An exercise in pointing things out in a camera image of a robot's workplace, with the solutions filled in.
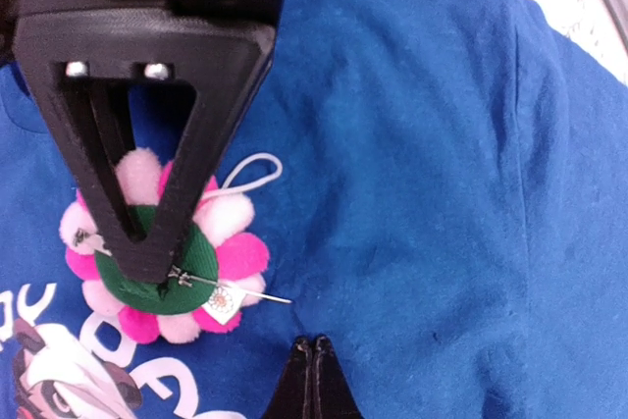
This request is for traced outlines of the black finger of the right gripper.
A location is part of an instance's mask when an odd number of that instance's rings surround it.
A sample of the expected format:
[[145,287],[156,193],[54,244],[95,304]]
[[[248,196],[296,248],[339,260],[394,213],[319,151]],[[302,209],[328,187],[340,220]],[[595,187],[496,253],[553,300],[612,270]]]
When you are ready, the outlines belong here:
[[275,31],[254,23],[177,17],[164,11],[86,11],[19,20],[15,53],[30,92],[86,202],[95,183],[95,129],[87,87],[135,83],[147,65],[196,92],[152,228],[134,242],[100,232],[120,271],[164,281],[182,254],[193,211],[267,74]]

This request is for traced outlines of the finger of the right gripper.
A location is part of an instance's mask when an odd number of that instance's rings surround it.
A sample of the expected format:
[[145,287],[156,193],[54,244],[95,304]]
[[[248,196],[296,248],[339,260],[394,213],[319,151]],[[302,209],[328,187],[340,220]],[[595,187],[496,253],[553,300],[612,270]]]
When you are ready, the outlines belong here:
[[90,163],[96,181],[85,189],[86,202],[105,236],[115,242],[134,242],[137,222],[116,174],[122,158],[135,149],[129,88],[121,82],[92,82],[87,91],[95,129]]

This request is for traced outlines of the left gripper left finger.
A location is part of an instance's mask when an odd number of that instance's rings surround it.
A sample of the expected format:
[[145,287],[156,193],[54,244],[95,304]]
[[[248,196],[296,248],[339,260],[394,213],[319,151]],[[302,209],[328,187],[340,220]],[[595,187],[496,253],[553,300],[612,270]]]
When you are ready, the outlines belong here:
[[312,412],[313,349],[306,337],[292,344],[288,362],[263,419],[310,419]]

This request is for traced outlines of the blue printed t-shirt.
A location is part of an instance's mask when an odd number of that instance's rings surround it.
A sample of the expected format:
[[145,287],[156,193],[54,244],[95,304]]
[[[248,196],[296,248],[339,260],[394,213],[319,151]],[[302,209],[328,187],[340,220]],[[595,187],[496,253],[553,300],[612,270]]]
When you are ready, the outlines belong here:
[[1,414],[262,418],[328,337],[363,418],[627,414],[627,89],[531,0],[286,0],[226,163],[269,298],[226,334],[127,337],[59,234],[82,196],[1,63]]

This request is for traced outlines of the pink flower brooch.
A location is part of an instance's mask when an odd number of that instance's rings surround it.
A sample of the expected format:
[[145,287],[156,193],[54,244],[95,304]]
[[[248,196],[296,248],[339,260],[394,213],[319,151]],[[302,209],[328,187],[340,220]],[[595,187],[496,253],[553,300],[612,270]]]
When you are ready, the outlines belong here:
[[263,277],[270,252],[248,231],[255,210],[247,194],[282,172],[275,155],[256,153],[240,161],[223,183],[209,180],[194,211],[183,258],[163,285],[122,276],[78,196],[65,210],[59,234],[88,307],[115,318],[127,337],[142,344],[158,339],[183,344],[203,333],[233,331],[243,308],[270,297]]

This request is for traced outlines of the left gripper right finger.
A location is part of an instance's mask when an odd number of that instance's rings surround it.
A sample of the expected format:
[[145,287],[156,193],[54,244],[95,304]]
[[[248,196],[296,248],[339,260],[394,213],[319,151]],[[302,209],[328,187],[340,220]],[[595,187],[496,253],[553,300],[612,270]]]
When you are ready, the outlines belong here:
[[331,340],[314,340],[312,361],[312,417],[362,419]]

